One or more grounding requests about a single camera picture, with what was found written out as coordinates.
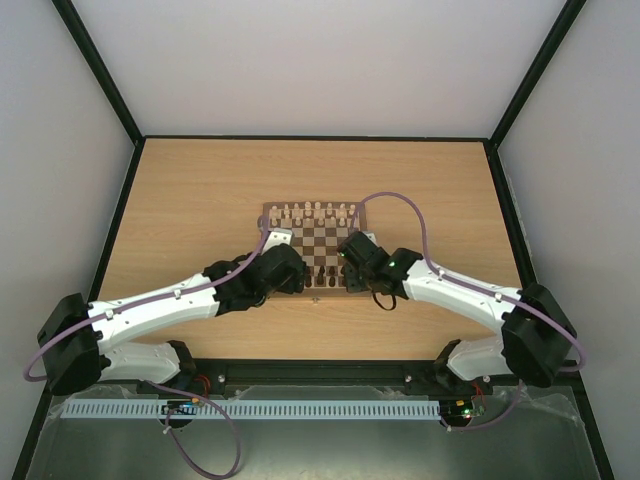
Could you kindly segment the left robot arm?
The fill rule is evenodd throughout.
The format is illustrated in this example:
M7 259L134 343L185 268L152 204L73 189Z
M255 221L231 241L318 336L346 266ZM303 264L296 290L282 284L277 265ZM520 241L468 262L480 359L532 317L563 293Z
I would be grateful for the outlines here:
M80 294L68 295L38 334L49 389L54 395L70 395L98 382L140 380L184 390L197 375L186 344L145 344L140 337L259 307L276 292L300 293L305 274L302 257L281 243L125 299L87 304Z

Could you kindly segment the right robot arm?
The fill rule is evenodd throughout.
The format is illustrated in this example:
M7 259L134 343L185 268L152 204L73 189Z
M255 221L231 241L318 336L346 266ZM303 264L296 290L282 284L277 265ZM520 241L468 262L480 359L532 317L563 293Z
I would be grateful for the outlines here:
M450 342L436 379L455 392L484 376L513 374L527 385L551 386L577 337L568 317L544 286L501 287L450 272L405 248L388 254L372 234L356 231L339 255L372 294L425 302L486 327L494 336Z

